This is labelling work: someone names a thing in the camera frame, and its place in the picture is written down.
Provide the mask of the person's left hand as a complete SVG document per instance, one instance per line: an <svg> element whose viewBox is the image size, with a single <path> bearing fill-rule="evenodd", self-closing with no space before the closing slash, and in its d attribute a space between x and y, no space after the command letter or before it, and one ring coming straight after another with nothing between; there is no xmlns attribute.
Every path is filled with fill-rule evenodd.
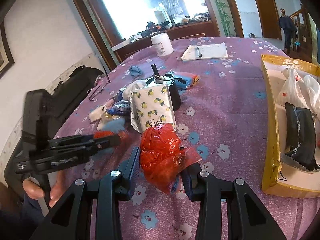
<svg viewBox="0 0 320 240"><path fill-rule="evenodd" d="M26 192L26 194L31 198L31 199L40 199L44 198L45 193L43 189L34 182L31 181L30 178L27 178L23 181L22 183L23 189ZM53 207L56 202L62 197L62 195L65 193L67 190L67 185L66 185L66 176L64 171L58 171L57 172L57 177L56 177L56 183L51 189L50 192L50 201L49 201L49 206Z"/></svg>

